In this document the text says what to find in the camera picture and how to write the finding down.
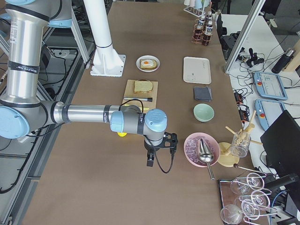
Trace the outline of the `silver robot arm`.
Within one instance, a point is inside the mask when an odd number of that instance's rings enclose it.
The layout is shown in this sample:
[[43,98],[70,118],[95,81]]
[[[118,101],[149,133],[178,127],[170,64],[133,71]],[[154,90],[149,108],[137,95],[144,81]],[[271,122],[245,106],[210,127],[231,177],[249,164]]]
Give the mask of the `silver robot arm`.
[[70,27],[68,0],[9,0],[11,17],[7,88],[0,98],[0,134],[16,139],[51,124],[103,122],[114,132],[144,136],[147,166],[168,141],[167,116],[152,109],[147,113],[134,105],[73,105],[37,98],[42,35],[45,26]]

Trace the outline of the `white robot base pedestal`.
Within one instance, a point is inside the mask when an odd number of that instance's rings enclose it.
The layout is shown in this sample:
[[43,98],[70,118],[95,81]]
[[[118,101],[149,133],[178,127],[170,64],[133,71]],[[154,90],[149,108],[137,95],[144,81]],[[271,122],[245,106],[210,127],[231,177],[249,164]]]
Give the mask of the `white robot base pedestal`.
[[96,45],[90,74],[122,77],[126,56],[118,54],[113,47],[104,1],[85,0],[84,5]]

